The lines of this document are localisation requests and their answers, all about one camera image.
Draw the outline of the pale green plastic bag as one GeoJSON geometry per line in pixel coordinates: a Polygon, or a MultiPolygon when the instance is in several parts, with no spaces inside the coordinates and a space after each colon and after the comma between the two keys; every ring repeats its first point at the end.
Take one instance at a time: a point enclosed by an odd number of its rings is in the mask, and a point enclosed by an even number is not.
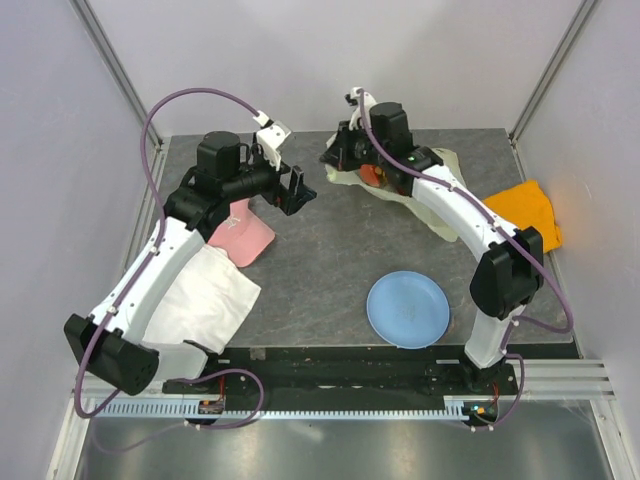
{"type": "Polygon", "coordinates": [[[329,164],[325,164],[325,170],[327,179],[334,185],[359,186],[378,199],[403,205],[447,242],[454,242],[459,236],[468,240],[474,235],[472,223],[462,219],[469,208],[456,199],[447,186],[418,178],[412,194],[405,196],[389,185],[369,185],[358,170],[339,171],[329,164]]]}

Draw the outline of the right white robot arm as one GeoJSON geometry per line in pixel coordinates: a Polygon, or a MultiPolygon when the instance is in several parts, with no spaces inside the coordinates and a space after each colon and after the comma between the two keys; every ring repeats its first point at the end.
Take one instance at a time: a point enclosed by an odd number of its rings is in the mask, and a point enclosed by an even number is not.
{"type": "Polygon", "coordinates": [[[508,325],[543,286],[536,268],[544,262],[541,234],[500,217],[456,177],[443,154],[415,144],[401,104],[378,102],[360,89],[345,99],[351,117],[320,158],[328,180],[399,203],[442,238],[463,241],[477,261],[470,283],[476,315],[464,354],[475,370],[493,367],[506,354],[508,325]]]}

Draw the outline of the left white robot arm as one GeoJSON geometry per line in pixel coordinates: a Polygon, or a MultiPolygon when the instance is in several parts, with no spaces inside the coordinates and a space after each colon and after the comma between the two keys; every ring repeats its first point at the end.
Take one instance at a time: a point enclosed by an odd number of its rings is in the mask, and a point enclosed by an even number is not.
{"type": "Polygon", "coordinates": [[[64,335],[83,370],[131,396],[155,380],[200,375],[207,362],[203,349],[187,341],[146,342],[145,331],[178,274],[229,217],[233,202],[260,195],[292,215],[315,199],[302,170],[282,159],[290,137],[279,123],[255,132],[250,143],[227,131],[203,137],[195,165],[168,196],[129,270],[89,315],[66,320],[64,335]]]}

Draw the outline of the red fake watermelon slice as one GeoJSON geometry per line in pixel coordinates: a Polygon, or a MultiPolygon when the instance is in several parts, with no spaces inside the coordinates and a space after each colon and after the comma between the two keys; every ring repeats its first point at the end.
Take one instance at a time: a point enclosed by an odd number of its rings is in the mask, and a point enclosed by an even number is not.
{"type": "Polygon", "coordinates": [[[362,165],[359,168],[359,176],[370,187],[384,188],[387,185],[386,174],[379,166],[362,165]]]}

